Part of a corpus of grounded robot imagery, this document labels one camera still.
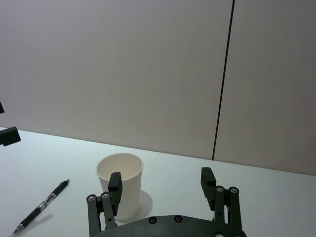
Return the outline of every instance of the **cup rim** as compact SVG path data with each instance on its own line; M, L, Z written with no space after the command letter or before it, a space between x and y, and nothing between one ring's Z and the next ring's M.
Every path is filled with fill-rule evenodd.
M109 179L103 178L103 177L98 173L98 166L99 166L99 164L100 164L103 160L105 160L106 158L109 158L109 157L111 157L111 156L114 156L114 155L132 155L132 156L135 156L135 157L139 158L140 161L141 161L141 163L142 163L142 167L141 167L140 170L137 172L137 174L133 175L132 177L130 177L130 178L128 178L128 179L122 179L122 182L123 182L123 181L126 181L126 180L130 180L130 179L136 177L137 175L139 175L139 174L143 171L144 162L143 162L143 160L142 160L139 156L134 155L134 154L131 154L131 153L115 153L115 154L109 155L109 156L107 156L107 157L104 157L102 160L100 160L100 161L98 162L97 167L95 168L95 172L97 173L97 175L98 175L98 177L99 177L100 179L103 179L103 180L105 180L105 181L110 181Z

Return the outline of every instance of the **pen grip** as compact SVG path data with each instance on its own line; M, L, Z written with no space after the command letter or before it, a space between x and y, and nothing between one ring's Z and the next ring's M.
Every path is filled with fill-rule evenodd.
M52 192L52 194L56 194L56 197L68 186L67 181L61 182L56 189Z
M40 208L35 208L34 211L31 212L30 215L28 215L21 224L26 227L28 224L30 224L39 214L41 213Z

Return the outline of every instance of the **white table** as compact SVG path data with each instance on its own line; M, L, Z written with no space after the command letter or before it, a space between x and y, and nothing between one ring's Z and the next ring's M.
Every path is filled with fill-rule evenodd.
M201 167L209 166L218 185L240 189L248 237L315 236L316 177L33 132L20 135L21 142L0 147L0 237L13 236L19 222L65 179L70 185L19 236L88 237L85 199L102 192L95 167L115 153L144 161L141 208L133 220L173 214L210 220L213 213L200 186Z

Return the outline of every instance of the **black pen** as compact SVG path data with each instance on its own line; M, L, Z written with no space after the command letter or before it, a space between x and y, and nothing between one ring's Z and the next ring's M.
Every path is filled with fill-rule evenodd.
M53 201L70 183L69 179L61 182L54 191L43 201L34 211L31 212L14 230L14 234L23 230L28 224L30 224L50 203Z

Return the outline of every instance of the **paper cup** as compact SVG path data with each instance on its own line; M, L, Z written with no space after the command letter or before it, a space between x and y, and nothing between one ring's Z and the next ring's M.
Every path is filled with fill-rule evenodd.
M111 174L120 172L123 191L118 206L118 221L133 217L139 208L140 185L142 179L143 161L132 154L115 154L101 160L96 168L102 190L108 191Z

